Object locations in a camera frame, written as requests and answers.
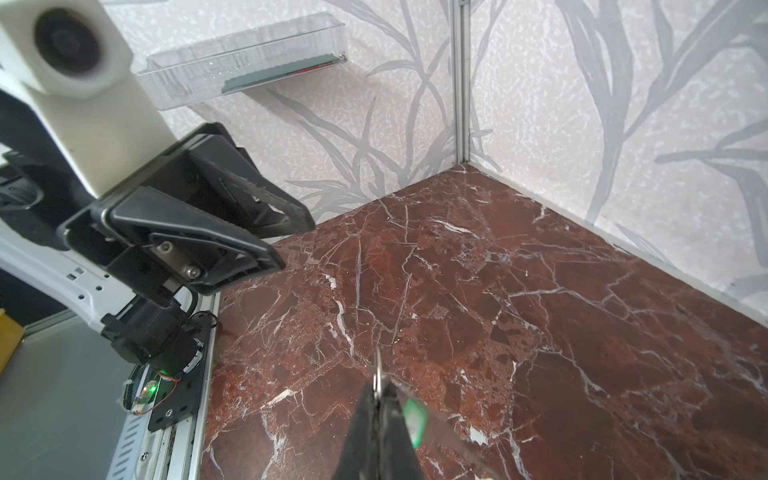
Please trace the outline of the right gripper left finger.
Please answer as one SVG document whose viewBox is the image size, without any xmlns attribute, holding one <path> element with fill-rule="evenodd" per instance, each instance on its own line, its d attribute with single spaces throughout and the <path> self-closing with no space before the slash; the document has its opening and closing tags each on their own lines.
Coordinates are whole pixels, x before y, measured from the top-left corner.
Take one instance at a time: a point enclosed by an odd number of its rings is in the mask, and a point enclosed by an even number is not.
<svg viewBox="0 0 768 480">
<path fill-rule="evenodd" d="M 363 386 L 333 480 L 374 480 L 379 478 L 379 410 L 371 384 Z"/>
</svg>

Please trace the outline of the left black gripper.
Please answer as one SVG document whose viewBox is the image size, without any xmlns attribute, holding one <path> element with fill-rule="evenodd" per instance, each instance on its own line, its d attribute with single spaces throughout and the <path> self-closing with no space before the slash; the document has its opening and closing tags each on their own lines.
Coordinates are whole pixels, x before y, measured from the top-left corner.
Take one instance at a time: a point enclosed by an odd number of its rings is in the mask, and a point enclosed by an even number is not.
<svg viewBox="0 0 768 480">
<path fill-rule="evenodd" d="M 308 208 L 264 177 L 226 129 L 212 123 L 83 208 L 58 233 L 137 295 L 167 306 L 181 286 L 208 295 L 283 270 L 277 251 L 256 236 L 314 229 Z"/>
</svg>

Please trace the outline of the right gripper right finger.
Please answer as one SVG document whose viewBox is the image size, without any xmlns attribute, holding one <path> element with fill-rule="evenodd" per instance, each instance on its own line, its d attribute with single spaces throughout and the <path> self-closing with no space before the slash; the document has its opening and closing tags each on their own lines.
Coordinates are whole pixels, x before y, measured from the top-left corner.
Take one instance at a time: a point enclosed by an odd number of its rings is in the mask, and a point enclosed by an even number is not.
<svg viewBox="0 0 768 480">
<path fill-rule="evenodd" d="M 423 479 L 412 446 L 396 387 L 389 381 L 379 401 L 379 478 L 384 480 Z"/>
</svg>

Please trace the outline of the steel key organizer plate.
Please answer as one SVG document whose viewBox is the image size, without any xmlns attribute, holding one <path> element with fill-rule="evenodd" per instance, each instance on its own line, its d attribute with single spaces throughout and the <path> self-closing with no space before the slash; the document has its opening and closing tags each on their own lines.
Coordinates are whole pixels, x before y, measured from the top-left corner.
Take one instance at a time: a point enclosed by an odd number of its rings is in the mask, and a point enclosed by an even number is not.
<svg viewBox="0 0 768 480">
<path fill-rule="evenodd" d="M 421 401 L 400 383 L 393 381 L 392 384 L 397 389 L 397 396 L 401 409 L 408 397 L 412 397 Z M 479 467 L 486 474 L 486 478 L 507 479 L 506 475 L 499 473 L 479 455 L 479 451 L 472 446 L 472 443 L 468 438 L 459 434 L 446 419 L 428 407 L 423 401 L 421 402 L 427 407 L 429 420 L 424 440 L 420 447 L 424 447 L 426 450 L 434 451 L 437 451 L 443 447 L 444 449 L 450 450 L 458 456 L 463 457 L 472 465 Z"/>
</svg>

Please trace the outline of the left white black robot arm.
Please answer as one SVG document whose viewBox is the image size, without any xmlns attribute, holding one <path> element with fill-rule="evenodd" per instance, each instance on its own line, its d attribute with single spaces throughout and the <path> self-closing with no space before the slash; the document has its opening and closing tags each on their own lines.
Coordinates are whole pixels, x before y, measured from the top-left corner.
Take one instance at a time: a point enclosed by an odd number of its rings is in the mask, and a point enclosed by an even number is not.
<svg viewBox="0 0 768 480">
<path fill-rule="evenodd" d="M 194 304 L 281 271 L 271 240 L 311 231 L 225 127 L 206 123 L 103 194 L 76 178 L 32 109 L 1 97 L 1 263 L 66 305 L 126 361 L 178 379 L 204 355 Z"/>
</svg>

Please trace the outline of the green circuit board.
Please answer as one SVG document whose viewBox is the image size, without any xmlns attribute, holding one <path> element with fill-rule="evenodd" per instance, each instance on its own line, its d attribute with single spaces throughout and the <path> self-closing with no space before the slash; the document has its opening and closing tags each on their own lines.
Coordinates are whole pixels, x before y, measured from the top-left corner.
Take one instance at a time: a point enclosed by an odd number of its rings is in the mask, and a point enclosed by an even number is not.
<svg viewBox="0 0 768 480">
<path fill-rule="evenodd" d="M 154 408 L 158 391 L 158 380 L 147 381 L 134 398 L 130 412 L 136 416 L 146 415 Z"/>
</svg>

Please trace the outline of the yellow plastic bin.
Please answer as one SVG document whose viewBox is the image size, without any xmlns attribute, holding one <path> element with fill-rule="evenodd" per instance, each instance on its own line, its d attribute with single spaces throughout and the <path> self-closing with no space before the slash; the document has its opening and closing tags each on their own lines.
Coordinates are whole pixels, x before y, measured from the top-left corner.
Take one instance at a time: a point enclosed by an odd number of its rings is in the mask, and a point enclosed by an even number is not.
<svg viewBox="0 0 768 480">
<path fill-rule="evenodd" d="M 3 372 L 24 336 L 24 327 L 0 309 L 0 372 Z"/>
</svg>

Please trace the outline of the clear plastic wall tray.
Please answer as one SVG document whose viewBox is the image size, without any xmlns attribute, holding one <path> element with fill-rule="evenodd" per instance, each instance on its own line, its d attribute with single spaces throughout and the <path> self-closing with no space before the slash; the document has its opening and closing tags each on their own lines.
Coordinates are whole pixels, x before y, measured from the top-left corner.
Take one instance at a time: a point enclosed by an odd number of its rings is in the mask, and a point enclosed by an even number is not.
<svg viewBox="0 0 768 480">
<path fill-rule="evenodd" d="M 150 55 L 137 79 L 161 111 L 347 61 L 345 24 L 327 12 Z"/>
</svg>

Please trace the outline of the aluminium mounting rail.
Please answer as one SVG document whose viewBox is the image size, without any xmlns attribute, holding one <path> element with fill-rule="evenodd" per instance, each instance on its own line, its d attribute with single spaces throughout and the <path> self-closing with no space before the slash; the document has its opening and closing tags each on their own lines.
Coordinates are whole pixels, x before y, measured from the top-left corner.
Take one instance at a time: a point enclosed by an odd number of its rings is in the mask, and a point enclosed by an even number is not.
<svg viewBox="0 0 768 480">
<path fill-rule="evenodd" d="M 108 479 L 199 479 L 212 387 L 216 330 L 204 331 L 200 364 L 178 383 L 162 382 L 170 398 L 142 416 L 126 418 Z"/>
</svg>

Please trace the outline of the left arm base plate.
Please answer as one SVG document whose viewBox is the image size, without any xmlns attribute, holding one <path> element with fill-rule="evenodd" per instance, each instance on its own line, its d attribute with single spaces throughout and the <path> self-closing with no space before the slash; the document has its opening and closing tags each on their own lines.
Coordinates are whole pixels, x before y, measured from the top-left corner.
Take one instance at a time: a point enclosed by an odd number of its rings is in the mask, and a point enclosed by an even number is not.
<svg viewBox="0 0 768 480">
<path fill-rule="evenodd" d="M 192 338 L 197 341 L 202 357 L 198 364 L 189 373 L 184 373 L 179 380 L 161 383 L 159 405 L 149 414 L 148 431 L 150 433 L 176 425 L 196 414 L 200 407 L 206 379 L 206 365 L 212 356 L 211 343 L 212 338 L 215 337 L 218 318 L 207 310 L 195 313 L 192 320 L 193 325 L 198 327 Z"/>
</svg>

